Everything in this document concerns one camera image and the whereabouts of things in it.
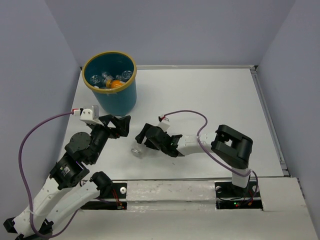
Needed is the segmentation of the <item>orange juice bottle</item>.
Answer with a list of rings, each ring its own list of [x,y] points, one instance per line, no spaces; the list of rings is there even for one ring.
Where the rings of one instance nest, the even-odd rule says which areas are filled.
[[[115,89],[123,86],[125,82],[119,80],[119,79],[108,79],[105,83],[105,87],[107,89]]]

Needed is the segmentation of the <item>black label plastic bottle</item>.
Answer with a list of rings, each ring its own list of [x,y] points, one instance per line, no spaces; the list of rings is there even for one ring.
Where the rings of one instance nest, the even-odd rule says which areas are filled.
[[[103,72],[101,73],[101,76],[102,76],[102,78],[103,78],[104,85],[107,84],[107,81],[109,81],[109,80],[112,81],[112,80],[114,79],[114,77],[113,77],[109,72],[107,72],[107,71],[103,71]]]

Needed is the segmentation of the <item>green label plastic bottle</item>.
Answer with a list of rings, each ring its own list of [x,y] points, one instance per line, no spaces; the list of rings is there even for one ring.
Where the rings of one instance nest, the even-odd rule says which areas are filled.
[[[92,86],[99,86],[102,83],[102,77],[100,75],[92,75],[89,79],[89,83]]]

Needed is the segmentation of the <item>clear crushed plastic bottle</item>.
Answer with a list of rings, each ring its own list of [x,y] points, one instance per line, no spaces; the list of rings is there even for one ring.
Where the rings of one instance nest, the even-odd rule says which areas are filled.
[[[122,81],[122,82],[124,82],[124,83],[126,82],[125,79],[124,79],[124,77],[123,77],[122,75],[120,75],[120,74],[117,74],[117,75],[116,75],[116,79],[119,80],[119,81]]]

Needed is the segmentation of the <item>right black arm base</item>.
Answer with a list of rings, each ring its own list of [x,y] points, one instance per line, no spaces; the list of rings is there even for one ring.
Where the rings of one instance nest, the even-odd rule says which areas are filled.
[[[263,209],[256,181],[249,181],[246,188],[235,186],[230,181],[219,181],[214,185],[218,210]]]

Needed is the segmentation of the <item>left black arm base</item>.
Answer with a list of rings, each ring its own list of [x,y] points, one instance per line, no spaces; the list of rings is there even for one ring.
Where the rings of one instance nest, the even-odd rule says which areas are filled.
[[[127,209],[127,187],[126,181],[114,181],[112,190],[104,193],[98,198],[92,199],[85,203],[81,210],[110,210],[124,211]]]

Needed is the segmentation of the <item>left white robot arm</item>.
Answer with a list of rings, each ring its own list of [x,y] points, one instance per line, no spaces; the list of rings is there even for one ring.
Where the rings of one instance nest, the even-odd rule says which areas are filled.
[[[109,194],[116,195],[113,181],[103,172],[95,172],[75,193],[67,194],[89,174],[87,165],[94,165],[100,157],[107,140],[127,137],[131,116],[116,117],[111,114],[97,117],[85,109],[80,120],[91,132],[77,132],[64,147],[65,153],[49,172],[39,193],[32,197],[22,166],[21,144],[18,152],[19,171],[25,186],[28,206],[18,216],[8,218],[3,226],[9,233],[17,234],[18,240],[45,240],[54,238],[54,230],[67,218],[93,199]]]

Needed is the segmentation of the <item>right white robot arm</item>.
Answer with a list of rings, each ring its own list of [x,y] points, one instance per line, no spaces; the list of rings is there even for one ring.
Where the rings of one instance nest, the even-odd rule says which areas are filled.
[[[230,190],[235,196],[242,196],[249,189],[249,159],[253,140],[237,130],[221,124],[215,132],[199,135],[169,135],[169,123],[158,125],[146,123],[135,137],[138,145],[161,151],[172,158],[199,153],[215,153],[230,168],[232,180]]]

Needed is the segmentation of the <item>teal bin with yellow rim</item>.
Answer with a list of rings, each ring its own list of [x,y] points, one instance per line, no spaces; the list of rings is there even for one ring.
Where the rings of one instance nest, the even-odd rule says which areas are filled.
[[[108,89],[104,85],[102,72],[109,72],[114,80],[116,75],[122,75],[126,70],[133,72],[132,77],[121,87]],[[100,89],[92,86],[91,76],[101,76]],[[100,106],[109,114],[125,116],[135,106],[137,101],[136,87],[137,66],[134,59],[126,53],[107,51],[91,57],[82,68],[82,79],[88,89],[94,94]]]

